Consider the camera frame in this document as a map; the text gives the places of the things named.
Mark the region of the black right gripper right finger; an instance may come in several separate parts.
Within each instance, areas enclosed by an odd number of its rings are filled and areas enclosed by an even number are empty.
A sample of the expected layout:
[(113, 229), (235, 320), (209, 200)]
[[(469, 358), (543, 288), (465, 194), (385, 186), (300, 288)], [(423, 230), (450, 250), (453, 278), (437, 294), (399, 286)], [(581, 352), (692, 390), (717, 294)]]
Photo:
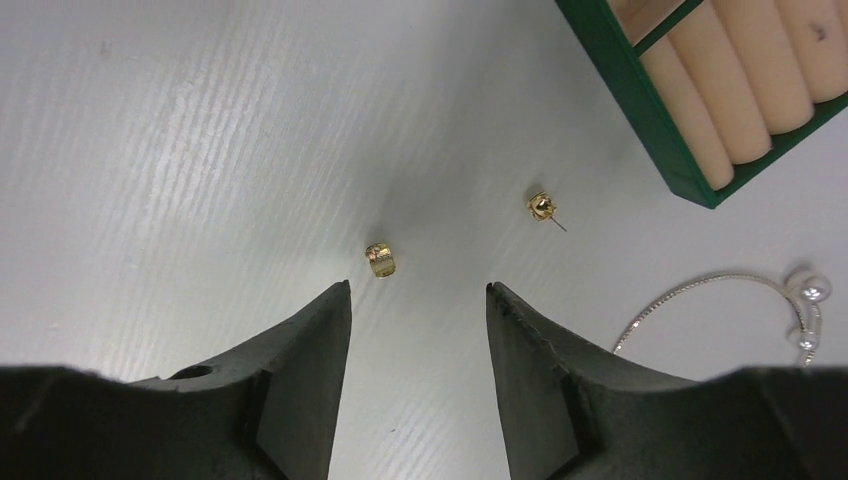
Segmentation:
[(500, 283), (486, 323), (514, 479), (843, 479), (847, 371), (747, 367), (705, 382), (614, 355)]

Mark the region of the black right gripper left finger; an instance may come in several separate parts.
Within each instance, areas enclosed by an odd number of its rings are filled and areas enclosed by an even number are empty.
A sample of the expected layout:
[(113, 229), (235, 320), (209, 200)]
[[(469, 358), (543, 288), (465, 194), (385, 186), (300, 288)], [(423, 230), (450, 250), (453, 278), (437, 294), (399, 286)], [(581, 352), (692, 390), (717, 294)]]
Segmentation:
[(289, 319), (168, 378), (1, 370), (5, 479), (325, 479), (352, 324), (331, 285)]

